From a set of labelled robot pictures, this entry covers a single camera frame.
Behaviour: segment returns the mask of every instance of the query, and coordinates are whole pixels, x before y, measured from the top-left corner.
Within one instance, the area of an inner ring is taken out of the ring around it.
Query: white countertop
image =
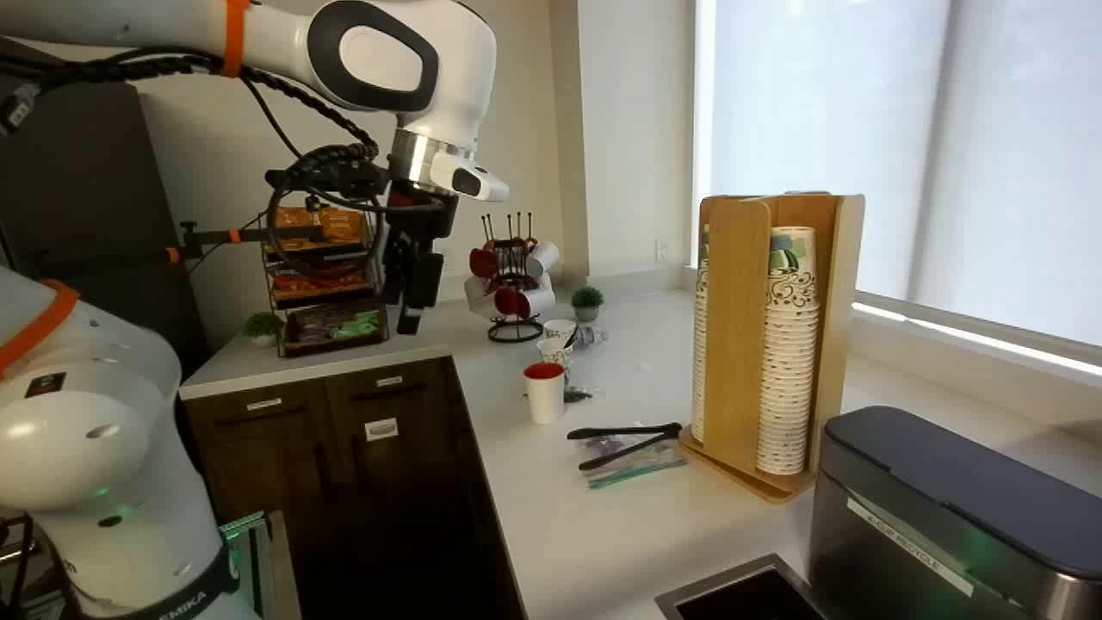
[[[532,344],[489,344],[484,329],[460,303],[443,303],[428,309],[415,339],[389,339],[370,349],[287,363],[272,349],[233,342],[180,396],[198,401],[451,355],[521,597],[532,620],[662,620],[653,597],[758,554],[780,554],[794,572],[804,572],[808,489],[792,501],[760,496],[694,456],[682,468],[607,489],[590,489],[574,468],[579,447],[564,441],[569,427],[687,425],[687,292],[614,290],[599,317],[607,342],[571,363],[571,384],[591,401],[569,406],[569,416],[552,427],[532,427],[522,404],[521,369],[536,360]],[[1102,481],[1091,474],[1102,464],[1098,447],[851,360],[845,411],[871,404],[923,414],[1102,496]]]

